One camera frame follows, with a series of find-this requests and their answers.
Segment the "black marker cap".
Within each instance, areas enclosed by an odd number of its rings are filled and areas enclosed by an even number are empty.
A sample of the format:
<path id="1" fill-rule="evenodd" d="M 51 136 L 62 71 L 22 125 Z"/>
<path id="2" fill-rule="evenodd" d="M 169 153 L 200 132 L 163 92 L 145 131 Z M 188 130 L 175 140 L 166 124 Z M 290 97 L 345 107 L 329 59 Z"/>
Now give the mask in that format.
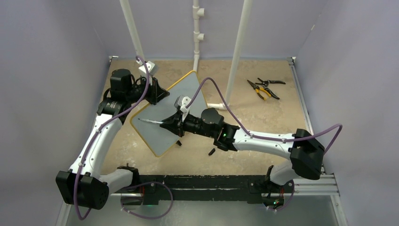
<path id="1" fill-rule="evenodd" d="M 208 153 L 208 156 L 211 156 L 211 155 L 213 155 L 214 153 L 215 153 L 215 151 L 216 151 L 216 149 L 215 148 L 213 148 L 209 153 Z"/>

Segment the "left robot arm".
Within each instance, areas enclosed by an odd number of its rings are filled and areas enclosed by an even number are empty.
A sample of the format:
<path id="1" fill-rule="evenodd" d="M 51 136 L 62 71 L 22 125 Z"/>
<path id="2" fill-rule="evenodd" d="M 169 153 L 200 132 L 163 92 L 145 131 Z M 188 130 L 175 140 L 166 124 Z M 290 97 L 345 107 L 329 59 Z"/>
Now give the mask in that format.
<path id="1" fill-rule="evenodd" d="M 101 175 L 101 168 L 132 107 L 143 100 L 156 105 L 168 96 L 169 92 L 151 74 L 136 79 L 128 69 L 112 72 L 110 87 L 103 94 L 86 144 L 69 169 L 56 176 L 65 203 L 100 210 L 112 193 L 122 188 L 133 193 L 140 188 L 138 169 L 119 166 L 114 172 Z"/>

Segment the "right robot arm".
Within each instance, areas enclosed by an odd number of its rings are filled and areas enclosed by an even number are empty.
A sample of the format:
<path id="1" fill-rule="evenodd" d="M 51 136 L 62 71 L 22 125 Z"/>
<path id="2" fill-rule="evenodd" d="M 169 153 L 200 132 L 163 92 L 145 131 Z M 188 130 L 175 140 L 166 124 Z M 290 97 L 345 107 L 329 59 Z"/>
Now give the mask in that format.
<path id="1" fill-rule="evenodd" d="M 163 119 L 160 127 L 179 137 L 190 132 L 212 138 L 223 151 L 257 151 L 285 158 L 282 164 L 268 169 L 264 185 L 271 192 L 296 178 L 318 180 L 321 176 L 325 148 L 304 129 L 294 134 L 247 134 L 243 128 L 226 123 L 214 108 L 203 110 L 200 117 L 178 110 Z"/>

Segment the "black whiteboard marker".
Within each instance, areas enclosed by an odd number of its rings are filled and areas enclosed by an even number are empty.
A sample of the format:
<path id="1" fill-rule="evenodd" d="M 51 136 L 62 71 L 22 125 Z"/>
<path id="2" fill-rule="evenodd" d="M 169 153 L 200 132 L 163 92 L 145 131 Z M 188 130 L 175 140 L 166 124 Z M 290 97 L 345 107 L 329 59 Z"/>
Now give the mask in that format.
<path id="1" fill-rule="evenodd" d="M 138 120 L 143 121 L 143 122 L 153 123 L 153 124 L 163 124 L 162 121 L 156 121 L 156 120 L 150 120 L 150 119 L 138 118 Z"/>

